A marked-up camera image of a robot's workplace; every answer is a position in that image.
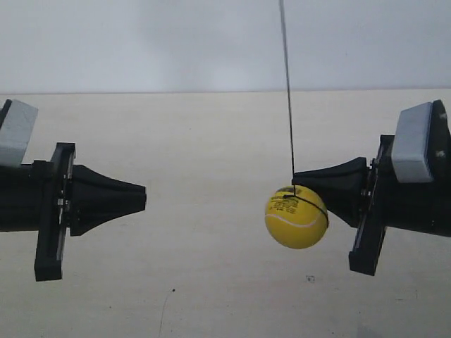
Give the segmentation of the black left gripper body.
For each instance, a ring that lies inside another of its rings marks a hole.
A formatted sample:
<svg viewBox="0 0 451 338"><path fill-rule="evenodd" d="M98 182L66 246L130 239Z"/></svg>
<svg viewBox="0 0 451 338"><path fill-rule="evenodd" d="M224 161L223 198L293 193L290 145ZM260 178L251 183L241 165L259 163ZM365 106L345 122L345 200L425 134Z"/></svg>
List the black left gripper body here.
<svg viewBox="0 0 451 338"><path fill-rule="evenodd" d="M22 169L28 171L31 180L39 183L40 188L34 262L37 282L62 279L75 155L74 143L58 142L50 160L35 160L20 165Z"/></svg>

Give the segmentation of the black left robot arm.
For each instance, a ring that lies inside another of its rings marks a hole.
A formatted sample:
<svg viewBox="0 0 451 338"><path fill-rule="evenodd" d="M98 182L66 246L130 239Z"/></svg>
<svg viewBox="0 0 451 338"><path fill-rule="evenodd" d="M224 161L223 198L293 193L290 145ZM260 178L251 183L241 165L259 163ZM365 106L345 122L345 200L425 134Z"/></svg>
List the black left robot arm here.
<svg viewBox="0 0 451 338"><path fill-rule="evenodd" d="M74 143L59 142L48 161L1 166L1 231L36 232L38 282L61 280L66 236L145 210L147 190L74 162Z"/></svg>

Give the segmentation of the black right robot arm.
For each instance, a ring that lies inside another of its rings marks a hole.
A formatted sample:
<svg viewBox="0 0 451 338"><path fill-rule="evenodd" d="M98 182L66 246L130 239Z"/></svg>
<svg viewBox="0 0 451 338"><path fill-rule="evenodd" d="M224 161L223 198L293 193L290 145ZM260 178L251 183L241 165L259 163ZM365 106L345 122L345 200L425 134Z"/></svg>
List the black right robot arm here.
<svg viewBox="0 0 451 338"><path fill-rule="evenodd" d="M378 153L329 168L297 172L292 183L319 195L327 211L356 229L349 269L373 276L389 227L450 236L450 177L400 183L391 163L394 136L382 134Z"/></svg>

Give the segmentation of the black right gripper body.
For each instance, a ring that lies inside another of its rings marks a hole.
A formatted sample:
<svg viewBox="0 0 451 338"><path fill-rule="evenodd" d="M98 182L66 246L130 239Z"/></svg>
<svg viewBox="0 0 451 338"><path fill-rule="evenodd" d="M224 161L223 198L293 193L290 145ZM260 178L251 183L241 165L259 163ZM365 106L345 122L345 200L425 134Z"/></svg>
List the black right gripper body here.
<svg viewBox="0 0 451 338"><path fill-rule="evenodd" d="M423 194L421 182L401 182L395 174L395 137L384 134L379 141L371 162L364 157L351 160L348 183L352 226L357 229L349 266L353 272L370 276L376 274L388 228L412 230L414 209L421 205Z"/></svg>

